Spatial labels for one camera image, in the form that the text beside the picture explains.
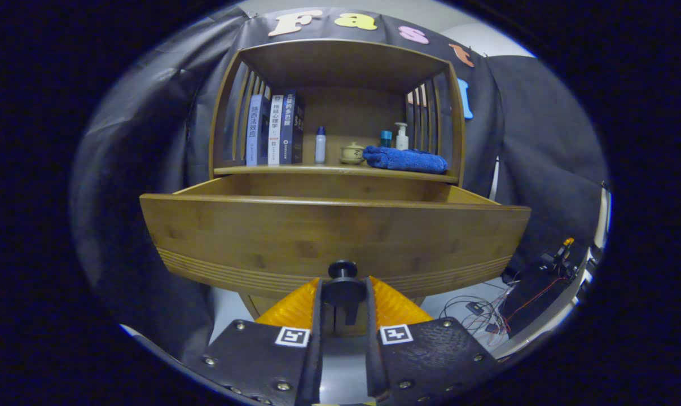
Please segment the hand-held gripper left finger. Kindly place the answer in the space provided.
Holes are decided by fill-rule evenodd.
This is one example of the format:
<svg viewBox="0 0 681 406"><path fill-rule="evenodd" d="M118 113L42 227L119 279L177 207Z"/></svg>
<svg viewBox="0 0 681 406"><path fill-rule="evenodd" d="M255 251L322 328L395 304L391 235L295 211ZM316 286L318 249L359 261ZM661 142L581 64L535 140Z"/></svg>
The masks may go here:
<svg viewBox="0 0 681 406"><path fill-rule="evenodd" d="M235 319L186 367L241 405L312 405L322 376L323 283L310 280L255 321Z"/></svg>

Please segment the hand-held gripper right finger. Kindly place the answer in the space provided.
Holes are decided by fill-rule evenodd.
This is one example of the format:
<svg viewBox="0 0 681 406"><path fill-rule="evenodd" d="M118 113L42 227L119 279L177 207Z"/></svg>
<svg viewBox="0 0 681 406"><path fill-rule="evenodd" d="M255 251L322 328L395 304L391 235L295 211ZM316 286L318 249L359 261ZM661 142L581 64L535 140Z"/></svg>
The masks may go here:
<svg viewBox="0 0 681 406"><path fill-rule="evenodd" d="M377 405L449 405L499 362L454 317L434 319L375 277L367 288L367 393Z"/></svg>

